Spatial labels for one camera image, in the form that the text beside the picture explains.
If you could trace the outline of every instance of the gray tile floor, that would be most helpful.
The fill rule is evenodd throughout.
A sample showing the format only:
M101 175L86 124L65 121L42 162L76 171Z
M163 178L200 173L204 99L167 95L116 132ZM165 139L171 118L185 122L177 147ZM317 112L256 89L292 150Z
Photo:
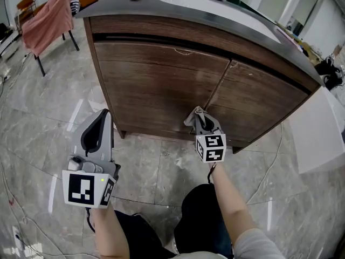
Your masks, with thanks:
M57 39L40 56L44 78L31 55L16 75L24 48L9 60L11 78L0 97L0 159L25 214L64 253L97 255L85 210L63 202L61 170L66 168L71 134L87 116L106 106L80 20L73 34L79 52L67 37ZM236 155L228 150L226 171L245 200L259 187L250 212L287 258L328 258L345 228L345 168L300 175L288 121L283 128L278 158L260 187L279 146L280 126ZM115 133L113 157L122 166L114 208L144 213L162 242L168 243L181 217L183 198L207 182L208 168L200 163L193 143L136 134L121 140ZM12 237L12 202L0 179L0 255L24 258ZM21 220L20 209L11 207ZM21 227L31 245L59 254L32 222Z

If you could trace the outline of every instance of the chair leg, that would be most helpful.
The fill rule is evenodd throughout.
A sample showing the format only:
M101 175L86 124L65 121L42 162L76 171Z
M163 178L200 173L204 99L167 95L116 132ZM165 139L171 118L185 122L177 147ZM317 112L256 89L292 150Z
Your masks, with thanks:
M43 67L42 67L42 63L41 63L41 61L39 60L39 57L37 57L37 61L38 61L39 68L41 69L42 75L43 75L43 77L44 77L44 76L45 76L45 73L44 73L44 70L43 70Z
M76 43L75 40L74 40L74 37L73 37L73 35L72 35L72 32L71 32L71 31L68 31L68 32L70 33L71 39L72 39L72 41L73 41L73 43L74 43L74 46L75 46L76 50L79 51L79 47L78 47L77 43Z

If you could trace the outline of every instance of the wire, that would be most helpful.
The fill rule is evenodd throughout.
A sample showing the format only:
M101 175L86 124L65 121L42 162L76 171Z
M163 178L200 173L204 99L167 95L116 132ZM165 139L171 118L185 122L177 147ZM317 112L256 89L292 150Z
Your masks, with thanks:
M274 158L274 160L273 160L273 163L270 165L270 167L269 167L268 170L266 171L265 176L264 176L264 178L261 180L258 189L255 191L255 193L251 196L251 198L247 201L246 204L249 204L249 203L251 202L251 200L254 198L254 196L259 192L259 189L260 189L261 185L263 184L263 182L264 182L264 180L266 179L268 173L269 173L270 170L272 169L272 167L273 167L275 161L277 160L278 152L279 152L279 149L280 149L280 146L281 146L281 143L282 143L283 138L284 138L284 135L283 135L283 129L282 129L282 123L281 123L281 139L280 139L280 143L279 143L279 146L278 146L278 149L277 149L277 153L275 154L275 158Z
M28 246L28 245L27 245L17 234L16 234L16 238L17 238L18 240L20 240L26 247L28 247L28 248L30 249L30 251L33 250L34 253L36 253L39 257L41 257L41 258L44 259L44 257L38 253L38 252L39 252L38 250L31 249L31 247Z
M345 83L343 83L343 84L338 84L338 85L336 85L335 87L338 87L338 86L339 86L340 89L343 90L343 89L344 89L344 85L345 85Z
M2 160L0 158L0 168L1 168L1 171L2 171L2 180L3 180L3 183L4 183L4 186L5 186L5 190L6 190L6 195L7 195L7 198L8 200L10 200L10 196L9 196L9 193L11 194L11 196L13 197L13 200L16 202L16 204L18 205L18 207L20 208L20 210L22 211L22 214L23 214L23 219L22 219L22 222L23 224L27 224L27 221L31 221L37 228L38 230L47 238L47 240L61 253L61 255L52 255L52 254L47 254L47 253L42 253L42 252L39 252L37 250L34 250L32 249L31 247L29 247L31 250L35 251L35 252L38 252L40 254L44 254L44 255L48 255L48 256L52 256L52 257L61 257L63 256L65 259L66 259L66 256L75 256L75 255L87 255L87 256L90 256L92 258L96 258L96 259L99 259L98 257L96 256L93 256L91 254L87 254L87 253L77 253L77 254L63 254L63 252L56 246L56 244L54 244L52 242L52 240L50 240L50 238L42 231L42 229L36 224L36 222L27 217L23 211L23 208L20 206L19 202L17 201L16 197L13 195L13 193L11 192L10 188L8 187L8 184L7 184L7 180L6 180L6 176L5 176L5 171L4 171L4 167L2 165ZM10 210L13 214L13 216L15 217L17 223L18 223L18 228L19 228L19 232L21 235L24 235L23 232L22 232L22 229L20 228L20 222L18 221L18 218L16 216L16 214L14 213L13 211L13 208L12 206L9 204L9 207L10 207Z
M86 213L87 213L86 220L87 220L88 226L95 233L95 229L92 227L92 225L90 223L90 208L86 207L85 209L86 209Z
M209 181L209 184L213 184L213 183L211 182L211 180L210 180L210 176L211 176L211 174L213 173L213 171L215 170L216 165L217 165L217 163L215 162L215 163L212 165L209 174L207 175L207 180Z
M48 254L48 253L42 253L38 250L34 250L31 246L27 245L22 239L20 239L20 237L18 235L16 235L16 238L19 239L26 247L28 247L29 249L31 249L32 251L34 251L37 255L39 255L40 257L42 257L41 254L47 255L47 256L52 256L52 257L59 257L59 256L76 256L76 255L87 255L96 259L99 259L96 256L93 256L91 254L87 254L87 253L76 253L76 254L62 254L62 255L54 255L54 254Z
M23 65L25 63L25 60L22 61L22 64L19 68L19 72L18 72L18 75L20 75L22 73L22 69L23 69ZM2 82L1 82L1 93L0 93L0 97L2 96L3 92L4 92L4 83L6 82L6 77L3 77L3 76L0 76L1 79L2 79Z
M1 93L0 93L0 98L2 93L4 92L4 82L5 82L5 78L3 76L0 76L1 78Z

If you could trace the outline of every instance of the white sink basin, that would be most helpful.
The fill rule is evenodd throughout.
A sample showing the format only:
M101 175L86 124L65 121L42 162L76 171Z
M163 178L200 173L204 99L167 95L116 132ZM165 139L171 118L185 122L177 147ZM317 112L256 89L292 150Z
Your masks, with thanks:
M278 38L263 23L261 23L257 19L237 9L231 8L222 3L218 3L212 0L161 0L161 1L169 3L169 4L184 6L187 8L205 11L205 12L212 13L214 15L225 17L227 19L230 19L237 23L245 25L249 28L252 28L262 33L263 35L271 38L272 40L280 43Z

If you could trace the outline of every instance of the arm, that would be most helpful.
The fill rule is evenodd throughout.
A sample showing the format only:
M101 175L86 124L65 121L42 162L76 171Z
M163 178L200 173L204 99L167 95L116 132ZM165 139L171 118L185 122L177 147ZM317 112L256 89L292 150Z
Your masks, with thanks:
M126 236L111 203L107 209L91 209L95 224L96 246L101 258L129 258Z
M235 244L237 238L243 232L256 226L249 214L247 205L227 177L221 163L217 163L216 168L213 170L212 178L226 230L232 243Z

